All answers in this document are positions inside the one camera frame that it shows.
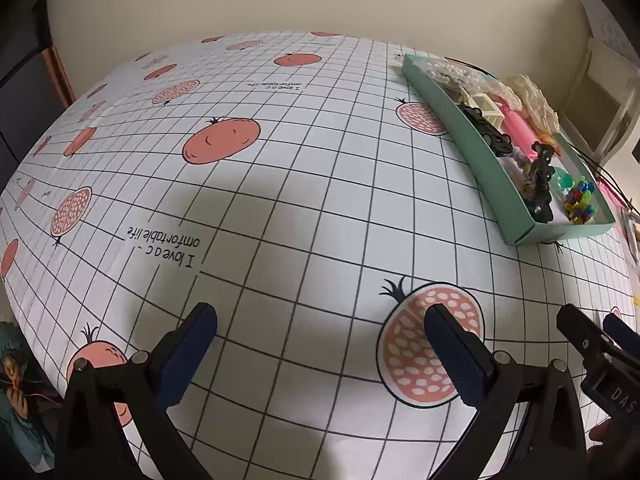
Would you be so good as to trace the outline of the colourful small toy cluster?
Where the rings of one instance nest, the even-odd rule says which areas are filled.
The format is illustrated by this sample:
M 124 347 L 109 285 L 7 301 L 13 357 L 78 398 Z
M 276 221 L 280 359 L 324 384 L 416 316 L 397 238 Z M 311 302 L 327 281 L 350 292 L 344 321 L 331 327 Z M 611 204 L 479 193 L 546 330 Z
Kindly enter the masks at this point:
M 580 226 L 592 219 L 598 208 L 593 203 L 593 194 L 596 186 L 581 177 L 577 183 L 566 193 L 563 210 L 570 223 Z

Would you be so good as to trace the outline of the black skeleton hand clip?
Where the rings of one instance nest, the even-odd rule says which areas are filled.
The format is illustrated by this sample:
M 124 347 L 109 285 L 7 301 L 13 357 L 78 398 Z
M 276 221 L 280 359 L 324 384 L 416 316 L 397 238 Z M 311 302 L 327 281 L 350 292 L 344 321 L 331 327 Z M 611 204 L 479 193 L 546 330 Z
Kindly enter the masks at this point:
M 536 222 L 548 223 L 553 219 L 550 180 L 555 173 L 551 166 L 554 148 L 550 144 L 536 141 L 532 144 L 532 150 L 536 157 L 533 160 L 526 158 L 526 161 L 521 163 L 524 178 L 523 202 Z

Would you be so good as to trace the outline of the black toy car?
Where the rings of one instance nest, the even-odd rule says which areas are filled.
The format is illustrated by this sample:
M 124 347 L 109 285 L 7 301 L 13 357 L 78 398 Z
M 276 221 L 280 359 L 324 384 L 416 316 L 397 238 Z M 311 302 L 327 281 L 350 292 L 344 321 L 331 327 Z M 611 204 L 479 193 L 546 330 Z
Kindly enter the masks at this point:
M 500 132 L 496 127 L 491 125 L 479 108 L 466 104 L 459 104 L 458 107 L 466 119 L 475 127 L 496 157 L 512 155 L 513 144 L 510 136 Z

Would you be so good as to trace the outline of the pink hair roller clip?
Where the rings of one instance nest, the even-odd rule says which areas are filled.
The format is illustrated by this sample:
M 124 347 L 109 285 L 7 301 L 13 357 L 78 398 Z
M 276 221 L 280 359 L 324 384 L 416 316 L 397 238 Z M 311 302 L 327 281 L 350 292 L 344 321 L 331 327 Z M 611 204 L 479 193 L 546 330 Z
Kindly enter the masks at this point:
M 502 131 L 510 136 L 514 148 L 519 148 L 529 160 L 534 160 L 537 157 L 537 152 L 533 149 L 533 144 L 538 141 L 536 134 L 525 119 L 511 110 L 506 102 L 499 100 L 497 105 L 503 114 Z

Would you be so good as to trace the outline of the cream hair claw clip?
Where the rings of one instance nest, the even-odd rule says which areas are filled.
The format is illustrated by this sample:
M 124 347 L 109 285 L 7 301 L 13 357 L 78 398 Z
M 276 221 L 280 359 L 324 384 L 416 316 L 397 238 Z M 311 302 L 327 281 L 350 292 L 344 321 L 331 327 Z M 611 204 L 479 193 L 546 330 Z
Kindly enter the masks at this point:
M 473 110 L 478 110 L 482 117 L 496 129 L 501 127 L 504 119 L 502 111 L 487 93 L 469 93 L 465 88 L 461 88 L 460 102 Z

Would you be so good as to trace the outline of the cream knitted cloth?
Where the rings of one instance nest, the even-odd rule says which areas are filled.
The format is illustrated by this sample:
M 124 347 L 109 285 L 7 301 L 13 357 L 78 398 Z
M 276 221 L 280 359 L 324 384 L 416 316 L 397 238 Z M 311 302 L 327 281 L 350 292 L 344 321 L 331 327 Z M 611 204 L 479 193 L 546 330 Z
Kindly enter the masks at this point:
M 499 90 L 498 96 L 540 132 L 557 133 L 561 130 L 558 114 L 529 76 L 519 74 L 508 78 L 506 82 L 498 80 L 496 88 Z

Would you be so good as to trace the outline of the cotton swabs plastic bag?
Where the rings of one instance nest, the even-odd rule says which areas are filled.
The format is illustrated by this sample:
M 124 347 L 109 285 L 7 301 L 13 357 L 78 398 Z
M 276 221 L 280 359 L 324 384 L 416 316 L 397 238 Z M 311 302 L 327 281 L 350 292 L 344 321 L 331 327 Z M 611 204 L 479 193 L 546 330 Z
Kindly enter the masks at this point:
M 482 92 L 492 81 L 479 70 L 446 58 L 421 58 L 416 66 L 441 86 L 463 88 L 467 92 Z

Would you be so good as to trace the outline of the yellow rice cracker packet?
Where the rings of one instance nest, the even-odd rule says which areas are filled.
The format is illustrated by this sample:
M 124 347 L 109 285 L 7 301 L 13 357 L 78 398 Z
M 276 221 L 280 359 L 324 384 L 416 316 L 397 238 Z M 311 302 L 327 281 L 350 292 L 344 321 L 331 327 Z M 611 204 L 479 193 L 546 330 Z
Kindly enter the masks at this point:
M 558 142 L 556 142 L 555 137 L 552 136 L 551 133 L 537 131 L 536 136 L 540 143 L 551 146 L 555 154 L 557 154 L 558 156 L 562 154 L 561 147 L 559 146 Z

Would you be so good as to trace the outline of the green white shallow box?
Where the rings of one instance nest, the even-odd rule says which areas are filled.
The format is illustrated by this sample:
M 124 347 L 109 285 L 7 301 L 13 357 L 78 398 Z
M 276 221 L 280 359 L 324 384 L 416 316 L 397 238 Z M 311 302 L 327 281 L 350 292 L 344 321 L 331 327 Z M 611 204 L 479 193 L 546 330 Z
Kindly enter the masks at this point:
M 419 55 L 407 54 L 402 63 L 402 73 L 444 124 L 457 149 L 469 164 L 480 190 L 491 206 L 506 244 L 518 246 L 551 243 L 555 240 L 597 236 L 614 228 L 614 214 L 599 190 L 593 192 L 596 214 L 581 226 L 576 226 L 565 218 L 556 200 L 551 203 L 553 220 L 548 223 L 535 221 L 516 188 L 514 172 L 506 170 L 506 160 L 494 155 L 454 100 L 419 68 L 421 60 Z

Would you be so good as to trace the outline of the white chair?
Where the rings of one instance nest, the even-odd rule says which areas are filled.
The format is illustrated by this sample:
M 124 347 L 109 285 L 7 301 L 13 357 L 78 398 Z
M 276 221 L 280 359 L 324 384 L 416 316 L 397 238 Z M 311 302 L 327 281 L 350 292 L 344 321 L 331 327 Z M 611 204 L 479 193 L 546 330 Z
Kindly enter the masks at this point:
M 595 160 L 611 158 L 639 119 L 639 55 L 602 0 L 578 0 L 590 37 L 560 110 L 574 142 Z

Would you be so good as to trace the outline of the white grid pomegranate tablecloth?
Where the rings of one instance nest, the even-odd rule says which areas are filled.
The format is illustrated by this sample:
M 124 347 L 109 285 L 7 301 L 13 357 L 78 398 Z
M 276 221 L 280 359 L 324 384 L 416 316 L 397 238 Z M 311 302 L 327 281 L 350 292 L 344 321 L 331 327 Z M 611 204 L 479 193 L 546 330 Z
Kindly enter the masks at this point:
M 1 195 L 1 281 L 51 384 L 205 301 L 218 334 L 171 417 L 213 477 L 425 479 L 473 415 L 418 332 L 432 302 L 581 378 L 555 315 L 634 324 L 620 232 L 506 244 L 405 54 L 268 32 L 93 84 Z

